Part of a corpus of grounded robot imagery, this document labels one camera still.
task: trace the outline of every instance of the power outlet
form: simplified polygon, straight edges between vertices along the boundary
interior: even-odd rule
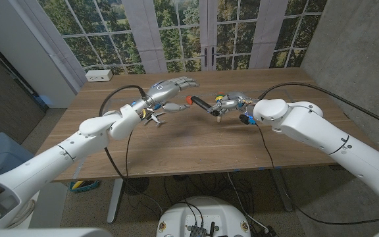
[[[112,76],[111,70],[89,70],[86,73],[86,78],[89,82],[108,82]]]

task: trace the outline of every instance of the silver robotic hand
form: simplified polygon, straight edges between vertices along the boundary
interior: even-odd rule
[[[221,117],[232,110],[239,110],[244,114],[253,114],[254,105],[258,99],[247,97],[241,92],[229,92],[225,96],[216,97],[216,104],[207,109],[208,113],[218,112],[217,121],[221,121]]]
[[[181,90],[198,86],[199,84],[193,78],[188,78],[186,76],[157,82],[152,85],[146,93],[147,97],[143,98],[143,104],[145,104],[143,107],[150,111],[150,115],[144,124],[153,120],[156,122],[156,126],[159,126],[164,123],[164,121],[159,120],[157,118],[158,116],[165,113],[176,113],[188,109],[188,105],[178,105],[167,101],[167,99],[175,97]],[[154,113],[154,111],[160,108],[163,108],[163,112]]]

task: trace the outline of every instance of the tabletop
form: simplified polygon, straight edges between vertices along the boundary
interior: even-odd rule
[[[215,103],[218,92],[239,91],[258,97],[267,88],[282,82],[315,84],[300,68],[261,70],[232,70],[211,72],[179,72],[164,74],[135,74],[114,76],[110,82],[88,82],[80,90],[70,107],[54,127],[38,153],[57,145],[78,130],[80,123],[97,117],[104,98],[114,89],[136,84],[147,91],[161,80],[188,76],[200,83],[178,94],[171,102],[185,104],[187,95],[196,95],[207,103]],[[108,109],[119,109],[139,97],[134,89],[123,90],[107,104]],[[364,143],[374,144],[345,116],[343,111],[322,92],[301,86],[286,86],[272,90],[266,99],[281,98],[287,102],[310,101],[324,112],[324,118]],[[318,149],[276,134],[270,126],[260,124],[268,156],[256,126],[240,122],[239,112],[232,111],[217,123],[197,105],[179,113],[161,115],[166,123],[159,127],[149,122],[140,123],[132,133],[128,152],[128,176],[160,176],[205,172],[279,169],[335,164]],[[108,146],[119,170],[126,174],[126,144],[128,140],[111,139]],[[118,178],[103,150],[74,163],[55,181]]]

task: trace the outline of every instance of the white wall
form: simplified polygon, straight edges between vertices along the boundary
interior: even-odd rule
[[[0,52],[50,108],[75,98],[57,67],[8,0],[0,0]]]

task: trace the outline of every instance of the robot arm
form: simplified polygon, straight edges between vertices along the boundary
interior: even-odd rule
[[[222,116],[228,109],[223,102],[233,99],[237,101],[233,109],[244,113],[241,120],[246,124],[269,124],[279,134],[320,149],[379,195],[379,152],[325,120],[318,106],[304,101],[286,103],[283,99],[250,100],[239,95],[236,99],[223,97],[207,112],[218,111]]]
[[[186,77],[156,83],[146,97],[132,103],[132,106],[125,105],[120,111],[109,111],[102,117],[85,120],[79,131],[66,140],[0,175],[0,228],[9,226],[37,191],[74,162],[107,147],[108,133],[115,140],[127,138],[134,127],[149,118],[160,103],[169,104],[166,108],[168,112],[183,110],[164,101],[176,96],[180,90],[194,86],[198,86],[195,80]]]

